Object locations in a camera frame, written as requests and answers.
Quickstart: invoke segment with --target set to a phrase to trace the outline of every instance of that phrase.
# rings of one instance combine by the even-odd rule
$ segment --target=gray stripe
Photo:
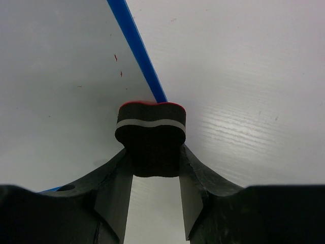
[[[120,128],[122,126],[142,126],[142,127],[147,127],[147,128],[152,128],[156,126],[175,126],[177,128],[180,128],[184,133],[186,131],[185,126],[172,119],[159,119],[155,121],[145,121],[145,120],[140,120],[136,118],[130,118],[130,119],[124,119],[116,124],[116,128]]]

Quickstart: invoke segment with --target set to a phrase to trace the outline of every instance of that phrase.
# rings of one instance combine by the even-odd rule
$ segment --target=red edge
[[[171,105],[176,105],[178,107],[181,107],[184,111],[185,108],[177,103],[171,103],[171,102],[162,102],[162,103],[153,103],[153,102],[144,102],[144,101],[131,101],[131,102],[127,102],[127,103],[124,103],[121,107],[127,105],[127,104],[132,104],[132,103],[136,103],[136,104],[143,104],[143,105],[150,105],[150,106],[156,106],[156,105],[160,105],[160,104],[171,104]]]

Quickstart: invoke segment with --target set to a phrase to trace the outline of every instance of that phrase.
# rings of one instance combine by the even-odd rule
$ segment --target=black object
[[[324,186],[231,183],[183,144],[182,107],[125,104],[116,138],[124,150],[56,192],[0,186],[0,243],[123,243],[134,172],[179,176],[191,244],[324,243]]]

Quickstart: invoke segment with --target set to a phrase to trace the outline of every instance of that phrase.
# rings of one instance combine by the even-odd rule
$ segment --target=sponge
[[[134,175],[179,176],[185,121],[185,109],[175,103],[130,102],[120,107],[115,137],[130,155]]]

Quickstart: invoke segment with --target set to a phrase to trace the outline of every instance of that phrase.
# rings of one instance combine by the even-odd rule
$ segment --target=white surface
[[[119,106],[154,98],[107,2],[5,1],[0,32],[0,184],[62,186],[122,149]]]
[[[124,102],[112,96],[121,83],[107,83],[121,69],[103,31],[109,9],[56,2],[8,2],[0,15],[0,179],[35,190],[80,177],[119,147],[104,122]],[[324,183],[323,1],[128,4],[202,162],[242,186]],[[183,242],[178,180],[135,178],[125,243]]]

